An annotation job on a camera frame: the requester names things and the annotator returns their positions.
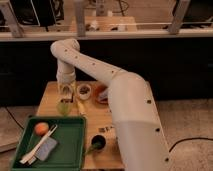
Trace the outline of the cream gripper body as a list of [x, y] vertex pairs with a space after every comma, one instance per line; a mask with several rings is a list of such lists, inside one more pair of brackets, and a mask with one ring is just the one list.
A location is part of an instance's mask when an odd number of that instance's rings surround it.
[[62, 99], [72, 100], [74, 96], [74, 88], [71, 84], [58, 84], [59, 95]]

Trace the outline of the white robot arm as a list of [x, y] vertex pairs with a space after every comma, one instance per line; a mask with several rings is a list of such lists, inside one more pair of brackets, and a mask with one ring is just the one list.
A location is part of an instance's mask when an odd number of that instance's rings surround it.
[[57, 80], [66, 82], [72, 66], [108, 87], [118, 146], [125, 171], [169, 171], [171, 159], [152, 92], [138, 74], [84, 55], [75, 39], [50, 46], [58, 60]]

